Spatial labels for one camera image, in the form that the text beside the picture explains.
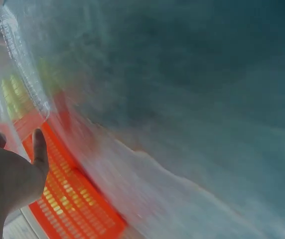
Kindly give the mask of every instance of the hand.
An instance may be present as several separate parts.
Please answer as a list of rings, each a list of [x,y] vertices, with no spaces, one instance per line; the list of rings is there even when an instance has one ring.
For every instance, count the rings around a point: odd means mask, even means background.
[[[5,137],[0,134],[0,233],[10,212],[41,196],[49,171],[46,142],[41,130],[33,133],[33,164],[5,150],[5,144]]]

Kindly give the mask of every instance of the clear plastic bottle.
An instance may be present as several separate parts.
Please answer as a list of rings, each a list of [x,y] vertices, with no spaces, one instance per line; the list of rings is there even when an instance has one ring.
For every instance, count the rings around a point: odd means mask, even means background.
[[[7,147],[16,151],[48,115],[49,104],[17,21],[0,7],[0,132],[8,138]]]

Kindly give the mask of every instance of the orange crate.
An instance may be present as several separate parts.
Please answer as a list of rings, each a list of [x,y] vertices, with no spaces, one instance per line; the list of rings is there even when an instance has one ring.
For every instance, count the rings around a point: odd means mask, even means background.
[[[29,207],[50,239],[116,239],[126,227],[45,122],[41,127],[48,150],[50,172],[42,197]],[[23,141],[33,158],[31,135]]]

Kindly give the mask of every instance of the orange plastic crate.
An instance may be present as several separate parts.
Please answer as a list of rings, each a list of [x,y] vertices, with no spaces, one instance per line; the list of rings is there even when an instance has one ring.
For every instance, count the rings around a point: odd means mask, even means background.
[[[42,197],[29,207],[50,239],[116,239],[124,220],[77,169],[75,160],[45,122],[41,127],[50,172]],[[33,158],[31,135],[23,141]]]

